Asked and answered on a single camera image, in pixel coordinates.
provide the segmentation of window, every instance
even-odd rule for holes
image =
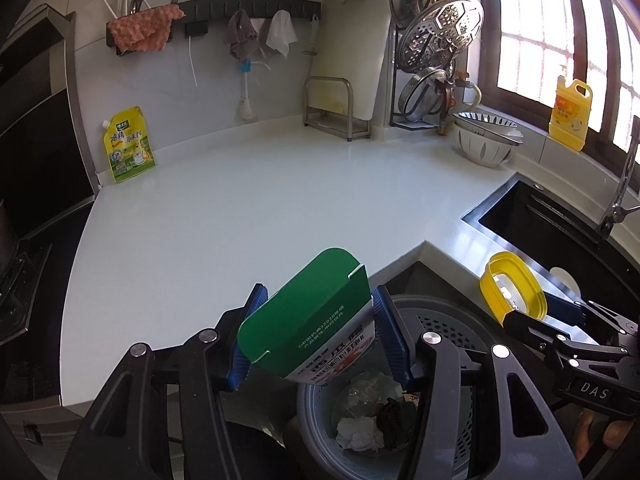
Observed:
[[[483,102],[546,130],[558,76],[586,81],[593,103],[584,152],[620,174],[633,115],[640,115],[640,44],[615,4],[482,0],[482,6]]]

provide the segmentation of gray towel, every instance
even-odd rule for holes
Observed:
[[[244,61],[254,50],[260,48],[255,31],[245,10],[236,10],[226,26],[225,43],[229,43],[229,54]]]

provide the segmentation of yellow dish soap bottle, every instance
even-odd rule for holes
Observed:
[[[556,105],[549,121],[551,138],[579,152],[587,137],[592,99],[591,87],[584,81],[574,79],[567,87],[564,76],[558,77]]]

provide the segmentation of crumpled tissue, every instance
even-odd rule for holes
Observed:
[[[374,416],[342,418],[338,422],[338,436],[335,440],[343,449],[365,451],[378,450],[385,446],[385,440],[376,425]]]
[[[353,416],[373,416],[377,404],[402,399],[402,386],[379,370],[367,370],[351,380],[346,408]]]

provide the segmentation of yellow plastic container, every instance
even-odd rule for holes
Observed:
[[[584,89],[584,95],[578,88]],[[560,76],[556,89],[556,105],[549,121],[551,138],[579,152],[587,138],[592,100],[593,92],[587,83],[574,79],[567,87],[564,76]]]
[[[495,318],[519,310],[542,321],[546,316],[546,298],[529,267],[509,251],[494,254],[480,278],[480,290]]]

